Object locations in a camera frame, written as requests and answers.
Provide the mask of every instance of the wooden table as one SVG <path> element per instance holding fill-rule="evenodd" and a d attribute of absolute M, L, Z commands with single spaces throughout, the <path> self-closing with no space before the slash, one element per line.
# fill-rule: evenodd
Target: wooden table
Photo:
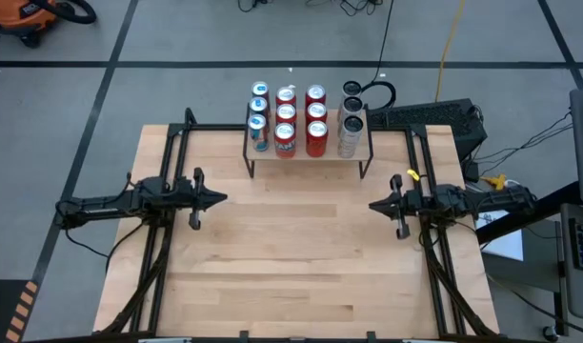
<path fill-rule="evenodd" d="M 159 173 L 166 131 L 143 128 L 134 181 Z M 428 127 L 428 133 L 438 184 L 462 185 L 451 129 Z M 356 165 L 335 161 L 262 161 L 250 179 L 242 131 L 192 131 L 186 174 L 201 167 L 205 185 L 229 198 L 201 215 L 198 232 L 188 226 L 189 212 L 178 212 L 157 334 L 365 338 L 375 331 L 379 338 L 436 338 L 417 221 L 409 217 L 412 235 L 397 240 L 396 222 L 368 209 L 390 193 L 394 173 L 412 186 L 405 137 L 374 132 L 372 140 L 374 159 L 363 180 Z M 472 226 L 469 217 L 460 221 Z M 137 223 L 122 220 L 117 239 Z M 135 290 L 147 232 L 125 241 L 111 260 L 96 330 Z M 475 234 L 457 225 L 449 240 L 459 290 L 498 331 Z M 148 296 L 144 313 L 150 304 Z M 452 332 L 451 315 L 447 325 Z"/>

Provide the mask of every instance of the gray concrete floor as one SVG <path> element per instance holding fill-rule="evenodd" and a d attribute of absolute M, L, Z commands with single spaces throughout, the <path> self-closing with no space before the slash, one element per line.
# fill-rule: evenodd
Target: gray concrete floor
<path fill-rule="evenodd" d="M 136 0 L 90 0 L 99 21 L 62 22 L 29 50 L 11 37 L 0 40 L 0 278 L 31 278 L 80 137 L 102 85 L 129 4 Z M 209 61 L 376 61 L 389 1 L 372 16 L 348 17 L 334 4 L 307 8 L 302 0 L 275 0 L 242 13 L 235 1 L 138 0 L 120 61 L 196 62 L 182 68 L 117 68 L 74 195 L 114 193 L 124 182 L 144 124 L 180 121 L 192 107 L 204 123 L 240 123 L 248 87 L 260 79 L 273 87 L 301 89 L 321 83 L 334 91 L 349 79 L 368 82 L 374 68 L 204 68 Z M 386 61 L 439 61 L 458 2 L 396 0 Z M 554 18 L 576 61 L 583 62 L 583 0 L 549 0 Z M 468 1 L 449 52 L 450 61 L 565 62 L 536 0 Z M 80 62 L 46 66 L 40 62 Z M 397 105 L 431 102 L 437 69 L 381 71 L 398 90 Z M 562 117 L 576 87 L 566 69 L 447 69 L 441 100 L 470 97 L 486 117 L 489 139 L 480 154 L 515 147 Z M 367 94 L 377 107 L 383 94 Z M 329 105 L 338 99 L 329 97 Z M 522 151 L 492 172 L 504 172 L 541 196 L 576 179 L 570 131 Z M 71 234 L 98 251 L 111 248 L 117 223 L 90 224 Z M 104 280 L 103 258 L 56 243 L 31 317 L 27 339 L 88 334 Z M 540 339 L 551 324 L 510 293 L 492 286 L 503 333 Z M 548 293 L 513 285 L 552 310 Z M 567 342 L 583 342 L 572 333 Z"/>

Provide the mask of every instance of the can lid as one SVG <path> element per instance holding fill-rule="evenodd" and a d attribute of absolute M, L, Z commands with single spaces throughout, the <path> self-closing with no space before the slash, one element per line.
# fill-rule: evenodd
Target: can lid
<path fill-rule="evenodd" d="M 356 115 L 350 115 L 345 119 L 345 129 L 349 132 L 360 132 L 364 128 L 364 121 Z"/>
<path fill-rule="evenodd" d="M 281 139 L 289 139 L 293 136 L 293 126 L 289 123 L 281 123 L 276 126 L 274 134 Z"/>
<path fill-rule="evenodd" d="M 263 111 L 266 109 L 266 99 L 261 96 L 256 96 L 251 99 L 250 109 L 252 111 Z"/>
<path fill-rule="evenodd" d="M 307 94 L 311 99 L 321 99 L 326 95 L 326 89 L 321 85 L 312 85 L 307 90 Z"/>
<path fill-rule="evenodd" d="M 276 95 L 283 101 L 292 100 L 295 97 L 295 91 L 290 87 L 281 87 Z"/>
<path fill-rule="evenodd" d="M 313 121 L 309 124 L 309 134 L 313 137 L 323 137 L 328 133 L 328 126 L 322 121 Z"/>
<path fill-rule="evenodd" d="M 276 109 L 276 113 L 283 119 L 291 119 L 295 116 L 295 108 L 290 104 L 283 104 Z"/>
<path fill-rule="evenodd" d="M 266 126 L 266 117 L 262 114 L 254 114 L 250 117 L 247 124 L 253 130 L 260 130 Z"/>
<path fill-rule="evenodd" d="M 251 93 L 254 95 L 264 95 L 267 92 L 269 92 L 269 85 L 267 85 L 264 81 L 254 82 L 251 86 Z"/>
<path fill-rule="evenodd" d="M 326 113 L 328 113 L 328 110 L 326 110 L 325 105 L 321 103 L 312 103 L 309 105 L 309 114 L 311 117 L 321 118 L 326 115 Z"/>
<path fill-rule="evenodd" d="M 342 91 L 348 96 L 359 95 L 361 93 L 361 85 L 355 81 L 347 81 L 342 86 Z"/>
<path fill-rule="evenodd" d="M 364 103 L 361 101 L 360 98 L 356 96 L 350 96 L 345 99 L 345 110 L 351 112 L 361 111 L 361 108 L 364 107 Z"/>

